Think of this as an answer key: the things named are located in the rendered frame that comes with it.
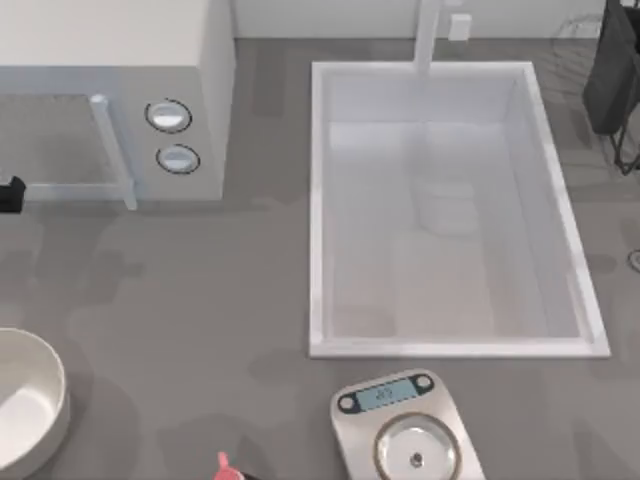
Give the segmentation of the white sink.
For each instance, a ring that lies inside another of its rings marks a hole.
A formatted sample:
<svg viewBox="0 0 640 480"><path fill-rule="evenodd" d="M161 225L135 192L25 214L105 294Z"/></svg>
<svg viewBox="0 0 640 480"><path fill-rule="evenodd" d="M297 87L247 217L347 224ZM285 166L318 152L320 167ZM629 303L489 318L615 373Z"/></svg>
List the white sink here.
<svg viewBox="0 0 640 480"><path fill-rule="evenodd" d="M324 61L311 86L311 356L610 356L531 63Z"/></svg>

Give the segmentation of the small microwave knob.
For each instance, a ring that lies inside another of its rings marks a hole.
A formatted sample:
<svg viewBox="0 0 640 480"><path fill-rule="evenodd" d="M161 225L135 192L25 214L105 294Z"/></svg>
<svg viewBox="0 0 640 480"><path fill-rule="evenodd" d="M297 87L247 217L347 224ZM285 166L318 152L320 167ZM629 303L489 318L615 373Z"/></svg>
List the small microwave knob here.
<svg viewBox="0 0 640 480"><path fill-rule="evenodd" d="M155 154L156 163L173 175L190 175L201 165L200 156L191 147L174 144L159 149Z"/></svg>

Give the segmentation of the large microwave knob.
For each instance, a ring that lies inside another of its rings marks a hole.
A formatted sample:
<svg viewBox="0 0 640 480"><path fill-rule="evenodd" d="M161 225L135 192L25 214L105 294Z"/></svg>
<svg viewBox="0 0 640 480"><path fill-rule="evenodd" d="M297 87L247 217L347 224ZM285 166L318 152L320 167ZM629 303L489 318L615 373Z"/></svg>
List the large microwave knob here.
<svg viewBox="0 0 640 480"><path fill-rule="evenodd" d="M189 108L182 102L173 99L148 103L144 115L151 127L166 134L185 131L193 120Z"/></svg>

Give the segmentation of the silver kitchen scale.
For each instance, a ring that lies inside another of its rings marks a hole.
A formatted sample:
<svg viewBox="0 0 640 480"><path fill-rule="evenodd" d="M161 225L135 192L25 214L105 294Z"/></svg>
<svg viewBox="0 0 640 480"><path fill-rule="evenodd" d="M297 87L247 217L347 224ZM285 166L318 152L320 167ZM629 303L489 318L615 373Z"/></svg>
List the silver kitchen scale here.
<svg viewBox="0 0 640 480"><path fill-rule="evenodd" d="M453 396L427 369L342 388L330 418L349 480L488 480Z"/></svg>

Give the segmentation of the tall white tap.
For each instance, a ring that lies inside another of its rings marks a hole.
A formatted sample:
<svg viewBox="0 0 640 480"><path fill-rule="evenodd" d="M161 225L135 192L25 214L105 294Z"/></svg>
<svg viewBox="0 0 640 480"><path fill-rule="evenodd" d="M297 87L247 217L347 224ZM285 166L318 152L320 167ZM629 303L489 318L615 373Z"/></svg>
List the tall white tap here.
<svg viewBox="0 0 640 480"><path fill-rule="evenodd" d="M413 66L419 77L429 74L440 16L446 7L458 7L466 0L418 0Z"/></svg>

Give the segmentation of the pink bottle nozzle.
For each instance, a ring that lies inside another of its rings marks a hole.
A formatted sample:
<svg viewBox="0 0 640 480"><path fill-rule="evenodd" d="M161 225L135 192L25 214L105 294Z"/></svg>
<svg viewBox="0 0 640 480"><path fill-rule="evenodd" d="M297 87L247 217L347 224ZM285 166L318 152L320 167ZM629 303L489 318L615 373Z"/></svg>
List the pink bottle nozzle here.
<svg viewBox="0 0 640 480"><path fill-rule="evenodd" d="M245 480L244 474L231 465L226 452L217 454L218 470L212 480Z"/></svg>

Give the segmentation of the pale microwave oven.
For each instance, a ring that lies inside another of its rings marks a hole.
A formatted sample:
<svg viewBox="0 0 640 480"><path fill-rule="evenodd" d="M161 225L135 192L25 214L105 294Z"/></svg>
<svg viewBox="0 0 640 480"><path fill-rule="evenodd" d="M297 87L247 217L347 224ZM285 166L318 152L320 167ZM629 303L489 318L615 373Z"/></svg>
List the pale microwave oven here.
<svg viewBox="0 0 640 480"><path fill-rule="evenodd" d="M0 0L0 184L27 202L119 201L89 98L103 94L138 205L223 196L236 56L230 0ZM188 129L166 134L144 115L173 99ZM155 159L182 144L190 175Z"/></svg>

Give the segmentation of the cream bowl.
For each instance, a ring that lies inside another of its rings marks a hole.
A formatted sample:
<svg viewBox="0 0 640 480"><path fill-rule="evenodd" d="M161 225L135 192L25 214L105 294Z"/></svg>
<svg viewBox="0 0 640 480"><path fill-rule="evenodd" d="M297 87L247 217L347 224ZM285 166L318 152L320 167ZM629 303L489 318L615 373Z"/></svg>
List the cream bowl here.
<svg viewBox="0 0 640 480"><path fill-rule="evenodd" d="M56 454L71 420L68 376L41 337L0 328L0 480L25 480Z"/></svg>

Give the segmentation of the white wall socket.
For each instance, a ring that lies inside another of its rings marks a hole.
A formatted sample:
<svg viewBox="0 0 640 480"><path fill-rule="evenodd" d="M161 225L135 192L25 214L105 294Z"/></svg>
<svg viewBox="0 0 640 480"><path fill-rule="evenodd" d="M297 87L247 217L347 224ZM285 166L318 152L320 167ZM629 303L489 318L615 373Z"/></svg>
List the white wall socket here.
<svg viewBox="0 0 640 480"><path fill-rule="evenodd" d="M452 14L448 39L452 42L464 42L471 36L472 16L466 13Z"/></svg>

